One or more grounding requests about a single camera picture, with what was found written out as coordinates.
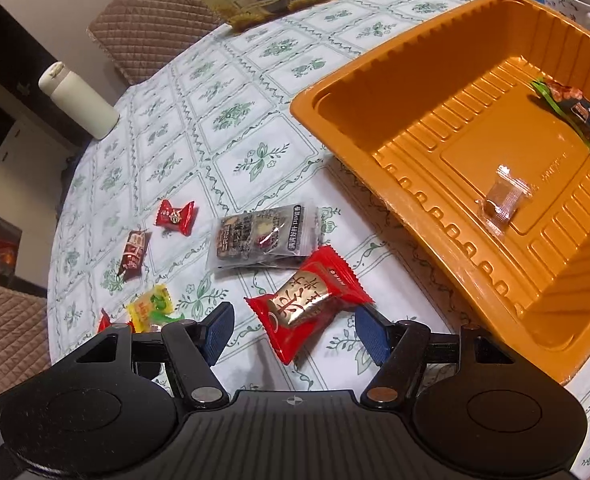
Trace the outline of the yellow green candy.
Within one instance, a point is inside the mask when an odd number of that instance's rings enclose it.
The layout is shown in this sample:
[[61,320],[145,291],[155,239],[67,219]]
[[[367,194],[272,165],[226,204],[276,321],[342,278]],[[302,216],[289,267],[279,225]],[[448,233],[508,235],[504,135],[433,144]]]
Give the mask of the yellow green candy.
[[143,292],[127,304],[126,310],[135,333],[159,332],[162,326],[185,318],[174,310],[166,285],[155,285]]

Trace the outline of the small red candy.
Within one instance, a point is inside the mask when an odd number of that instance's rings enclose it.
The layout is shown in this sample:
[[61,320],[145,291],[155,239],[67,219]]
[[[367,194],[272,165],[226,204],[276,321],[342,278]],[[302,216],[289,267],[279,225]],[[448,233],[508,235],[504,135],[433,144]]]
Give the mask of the small red candy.
[[166,230],[180,232],[189,236],[195,217],[195,204],[191,200],[183,207],[175,207],[168,200],[160,202],[155,224]]
[[[121,315],[120,318],[118,318],[117,323],[126,324],[130,328],[132,333],[135,332],[134,325],[133,325],[132,321],[130,320],[130,318],[125,318],[123,315]],[[96,332],[99,334],[103,330],[106,330],[106,328],[109,328],[110,326],[112,326],[112,324],[114,324],[114,322],[112,322],[112,319],[110,318],[109,314],[104,309],[102,309],[101,316],[100,316],[100,322],[98,322]]]

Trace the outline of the large red gold snack packet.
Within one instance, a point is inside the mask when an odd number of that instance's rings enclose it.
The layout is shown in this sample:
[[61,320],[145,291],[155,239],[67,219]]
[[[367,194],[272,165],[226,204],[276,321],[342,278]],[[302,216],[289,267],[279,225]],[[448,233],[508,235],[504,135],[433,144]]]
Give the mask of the large red gold snack packet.
[[330,245],[312,252],[276,292],[246,300],[285,365],[338,312],[372,301],[348,263]]

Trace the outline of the brown red candy packet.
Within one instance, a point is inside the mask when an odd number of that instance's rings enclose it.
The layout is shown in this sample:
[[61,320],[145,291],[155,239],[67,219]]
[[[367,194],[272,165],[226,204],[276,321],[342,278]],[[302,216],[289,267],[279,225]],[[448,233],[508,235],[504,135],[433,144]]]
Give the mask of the brown red candy packet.
[[141,275],[150,232],[145,230],[130,231],[119,263],[118,275],[129,281]]

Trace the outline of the grey nut mix packet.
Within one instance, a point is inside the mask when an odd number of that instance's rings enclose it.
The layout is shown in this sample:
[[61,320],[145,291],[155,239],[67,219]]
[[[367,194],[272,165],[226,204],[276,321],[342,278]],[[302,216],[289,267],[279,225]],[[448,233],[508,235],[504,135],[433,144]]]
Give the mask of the grey nut mix packet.
[[319,209],[293,203],[241,212],[214,224],[209,270],[296,269],[319,247]]

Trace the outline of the green patterned tablecloth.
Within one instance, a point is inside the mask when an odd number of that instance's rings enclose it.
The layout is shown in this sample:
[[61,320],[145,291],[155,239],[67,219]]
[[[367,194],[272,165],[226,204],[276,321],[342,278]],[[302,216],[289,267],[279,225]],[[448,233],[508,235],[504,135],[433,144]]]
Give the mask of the green patterned tablecloth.
[[[59,360],[155,284],[200,320],[222,301],[233,335],[216,370],[230,390],[361,390],[376,367],[351,314],[284,365],[248,296],[284,282],[273,270],[215,274],[214,219],[311,197],[322,240],[389,313],[438,332],[472,311],[401,224],[289,113],[295,94],[372,47],[470,0],[336,0],[234,35],[220,27],[118,101],[119,122],[74,173],[48,276],[48,345]],[[162,200],[195,204],[192,232],[156,226]],[[130,231],[150,232],[140,276],[118,275]]]

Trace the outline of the quilted brown near chair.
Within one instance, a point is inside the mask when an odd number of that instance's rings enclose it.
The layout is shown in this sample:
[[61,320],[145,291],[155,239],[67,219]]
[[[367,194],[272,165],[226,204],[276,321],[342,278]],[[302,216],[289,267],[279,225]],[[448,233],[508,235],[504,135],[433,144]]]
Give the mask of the quilted brown near chair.
[[46,300],[0,286],[0,394],[50,366]]

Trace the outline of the quilted brown chair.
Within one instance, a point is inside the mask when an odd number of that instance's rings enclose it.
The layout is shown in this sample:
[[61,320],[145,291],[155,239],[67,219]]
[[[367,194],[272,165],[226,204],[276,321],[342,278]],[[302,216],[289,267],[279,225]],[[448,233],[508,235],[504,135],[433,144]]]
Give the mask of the quilted brown chair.
[[202,0],[112,0],[88,34],[129,84],[139,84],[221,24]]
[[0,394],[50,366],[46,300],[0,286]]

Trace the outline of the clear wrapped candy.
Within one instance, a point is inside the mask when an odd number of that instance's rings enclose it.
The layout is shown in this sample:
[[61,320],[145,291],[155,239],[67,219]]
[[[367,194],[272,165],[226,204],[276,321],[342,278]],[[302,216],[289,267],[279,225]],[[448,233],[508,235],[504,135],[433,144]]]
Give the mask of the clear wrapped candy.
[[482,200],[478,200],[478,214],[487,230],[502,236],[516,212],[532,197],[534,189],[523,179],[515,177],[508,166],[496,168],[496,180]]

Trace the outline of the orange plastic tray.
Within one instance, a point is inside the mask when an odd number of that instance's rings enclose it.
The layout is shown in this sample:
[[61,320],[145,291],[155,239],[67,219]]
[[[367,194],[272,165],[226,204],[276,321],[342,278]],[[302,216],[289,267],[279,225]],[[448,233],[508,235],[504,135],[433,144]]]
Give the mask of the orange plastic tray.
[[[538,98],[590,100],[590,34],[532,0],[476,0],[300,92],[293,115],[437,259],[496,335],[558,382],[590,356],[590,151]],[[508,166],[534,192],[502,236],[478,214]]]

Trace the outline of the cream thermos bottle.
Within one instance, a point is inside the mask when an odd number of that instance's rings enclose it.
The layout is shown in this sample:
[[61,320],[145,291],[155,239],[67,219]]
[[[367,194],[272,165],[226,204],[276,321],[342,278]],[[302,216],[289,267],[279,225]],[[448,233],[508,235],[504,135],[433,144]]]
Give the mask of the cream thermos bottle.
[[104,139],[118,124],[118,110],[63,62],[47,68],[38,84],[60,110],[94,139]]

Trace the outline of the dark colourful snack packet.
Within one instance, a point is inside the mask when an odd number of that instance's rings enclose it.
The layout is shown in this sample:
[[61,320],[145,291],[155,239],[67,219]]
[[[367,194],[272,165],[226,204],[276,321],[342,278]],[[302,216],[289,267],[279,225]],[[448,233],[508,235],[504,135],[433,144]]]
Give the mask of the dark colourful snack packet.
[[570,125],[590,148],[590,101],[583,92],[550,78],[535,79],[530,84],[553,112]]

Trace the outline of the quilted brown chair back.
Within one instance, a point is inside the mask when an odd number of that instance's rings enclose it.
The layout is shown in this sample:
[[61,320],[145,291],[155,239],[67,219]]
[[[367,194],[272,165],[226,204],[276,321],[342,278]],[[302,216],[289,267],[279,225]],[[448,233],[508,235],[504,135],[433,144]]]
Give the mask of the quilted brown chair back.
[[221,24],[202,0],[112,0],[88,34],[129,84],[139,84]]

